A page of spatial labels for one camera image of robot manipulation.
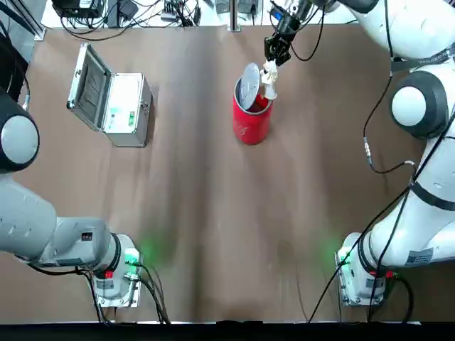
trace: aluminum case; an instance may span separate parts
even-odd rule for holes
[[[152,95],[141,73],[112,72],[89,43],[77,57],[66,107],[118,147],[146,145]]]

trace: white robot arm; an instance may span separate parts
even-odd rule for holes
[[[132,240],[97,218],[58,217],[49,202],[14,182],[9,174],[37,156],[39,133],[30,114],[1,88],[0,107],[0,251],[35,267],[93,271],[101,306],[136,306],[139,287],[131,277],[139,270],[130,263],[141,259]]]
[[[367,34],[388,49],[385,0],[371,2],[374,7],[369,12],[352,12]],[[390,103],[397,125],[417,138],[428,140],[419,167],[445,132],[412,185],[395,234],[382,258],[382,268],[396,269],[455,259],[455,124],[450,121],[455,107],[455,63],[453,55],[449,55],[455,43],[455,9],[442,0],[393,0],[387,4],[390,42],[395,55],[418,60],[418,65],[447,49],[447,53],[439,54],[446,57],[445,62],[413,68],[396,87]],[[342,266],[341,288],[346,304],[369,305],[375,277],[373,304],[383,300],[385,272],[375,276],[374,271],[392,234],[402,201],[359,241],[347,264]],[[339,261],[359,237],[360,233],[346,237],[337,253]]]

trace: can lid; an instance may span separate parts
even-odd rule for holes
[[[259,93],[260,74],[259,67],[255,63],[250,63],[243,70],[242,79],[240,80],[240,106],[248,110],[256,100]]]

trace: red cylindrical container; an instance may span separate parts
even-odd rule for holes
[[[240,80],[234,89],[234,114],[232,125],[236,137],[244,144],[258,144],[267,135],[270,125],[272,101],[256,96],[255,103],[250,110],[244,110],[238,101],[240,93]]]

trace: brown table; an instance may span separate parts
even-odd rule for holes
[[[308,55],[318,27],[295,47]],[[410,169],[370,171],[362,128],[388,76],[387,53],[357,27],[327,26],[313,60],[281,70],[267,140],[244,146],[231,127],[232,91],[249,62],[263,63],[267,27],[136,29],[94,43],[116,72],[143,72],[153,87],[154,134],[146,148],[114,148],[65,102],[80,41],[49,31],[28,78],[41,133],[36,162],[15,178],[59,215],[97,216],[130,234],[163,279],[172,320],[304,320],[334,269],[333,252],[405,186]],[[392,122],[385,101],[371,121],[378,168],[418,160],[422,144]],[[0,321],[94,320],[83,278],[47,277],[2,254]],[[414,319],[453,320],[453,264],[406,271]],[[397,287],[379,318],[399,320]],[[119,320],[156,320],[141,307]],[[363,309],[343,309],[346,320]],[[316,320],[337,320],[334,286]]]

